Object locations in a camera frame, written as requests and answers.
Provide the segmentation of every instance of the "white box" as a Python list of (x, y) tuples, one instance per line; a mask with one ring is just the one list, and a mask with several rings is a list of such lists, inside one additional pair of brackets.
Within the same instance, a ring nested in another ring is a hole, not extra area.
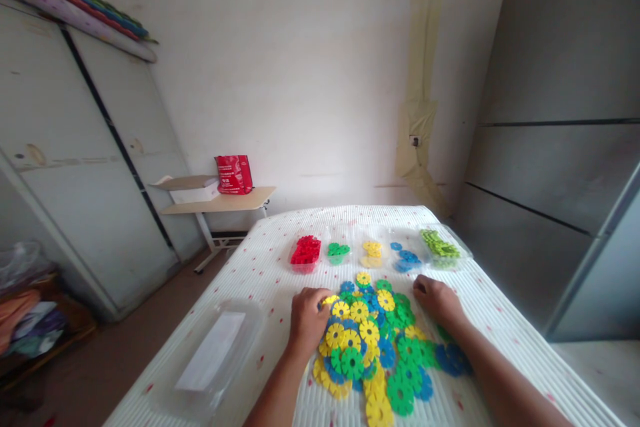
[(210, 201), (220, 195), (218, 177), (211, 175), (193, 175), (191, 177), (161, 178), (153, 187), (167, 190), (174, 203), (193, 203)]

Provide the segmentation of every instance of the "wardrobe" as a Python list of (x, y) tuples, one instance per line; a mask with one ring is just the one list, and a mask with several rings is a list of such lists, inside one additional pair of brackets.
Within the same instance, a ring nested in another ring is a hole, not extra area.
[(205, 246), (148, 187), (189, 172), (146, 62), (0, 0), (0, 105), (0, 248), (40, 242), (104, 320)]

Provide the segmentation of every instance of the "plastic container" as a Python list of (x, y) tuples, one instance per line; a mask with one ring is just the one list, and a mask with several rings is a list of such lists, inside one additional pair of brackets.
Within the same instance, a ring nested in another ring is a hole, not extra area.
[[(457, 256), (445, 256), (438, 254), (432, 247), (429, 246), (429, 242), (423, 238), (423, 231), (436, 232), (438, 237), (447, 242), (447, 244), (453, 246), (458, 255)], [(460, 261), (473, 258), (471, 250), (465, 245), (462, 240), (455, 234), (451, 228), (445, 224), (427, 224), (419, 230), (420, 238), (425, 242), (426, 247), (431, 253), (431, 266), (437, 270), (458, 270), (460, 268)]]
[[(242, 300), (229, 300), (203, 313), (191, 329), (191, 335), (178, 342), (152, 380), (151, 409), (210, 425), (231, 383), (246, 363), (265, 321), (265, 313), (257, 304)], [(187, 369), (193, 373), (194, 368), (197, 368), (197, 377), (185, 379), (189, 377)]]
[(389, 263), (389, 229), (362, 226), (358, 235), (358, 260), (366, 268), (384, 268)]
[(353, 228), (346, 225), (328, 227), (328, 240), (323, 246), (327, 261), (333, 265), (342, 265), (353, 256)]
[(298, 274), (311, 274), (320, 262), (320, 254), (327, 241), (327, 229), (299, 230), (289, 250), (289, 264)]
[(399, 228), (389, 232), (391, 265), (398, 272), (408, 272), (431, 265), (431, 252), (415, 230)]

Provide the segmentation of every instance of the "refrigerator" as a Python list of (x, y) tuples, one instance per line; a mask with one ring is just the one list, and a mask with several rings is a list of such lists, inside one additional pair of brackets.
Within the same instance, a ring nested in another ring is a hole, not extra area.
[(503, 0), (461, 238), (557, 341), (640, 338), (638, 0)]

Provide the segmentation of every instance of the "red blocks in container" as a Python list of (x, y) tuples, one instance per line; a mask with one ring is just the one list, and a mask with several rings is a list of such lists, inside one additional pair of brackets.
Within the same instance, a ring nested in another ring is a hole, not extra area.
[(320, 258), (320, 245), (320, 240), (314, 236), (300, 237), (289, 261), (293, 266), (293, 271), (302, 274), (313, 272)]

